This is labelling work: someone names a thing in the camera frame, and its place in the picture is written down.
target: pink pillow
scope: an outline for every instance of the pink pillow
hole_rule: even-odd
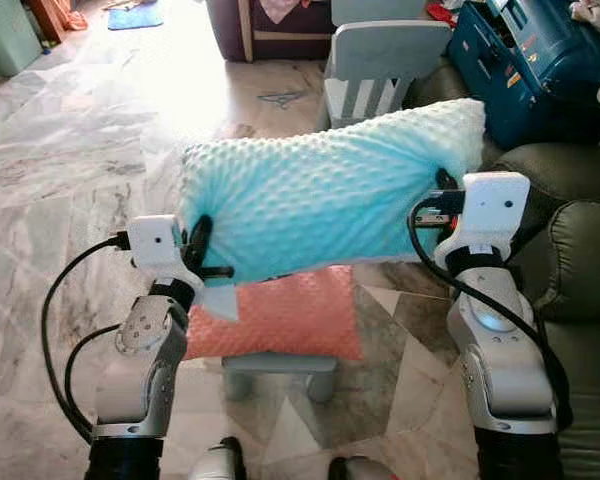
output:
[[[362,359],[350,266],[253,283],[237,295],[237,323],[191,309],[185,360],[267,351]]]

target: marble floor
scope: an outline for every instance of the marble floor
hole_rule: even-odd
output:
[[[0,478],[80,478],[87,464],[53,402],[38,333],[43,296],[68,260],[135,215],[173,212],[186,146],[313,129],[318,62],[225,63],[204,4],[160,1],[162,27],[122,32],[107,30],[102,2],[87,2],[88,31],[0,79]],[[280,93],[299,95],[285,108],[262,100]],[[271,375],[228,402],[217,359],[186,362],[163,478],[186,478],[226,434],[242,441],[253,480],[322,479],[339,454],[383,460],[403,479],[476,477],[446,288],[407,264],[358,266],[355,279],[365,360],[342,362],[333,401],[312,404],[301,378]],[[76,269],[52,307],[56,367],[145,287],[124,253]],[[86,412],[107,345],[93,342],[76,364]]]

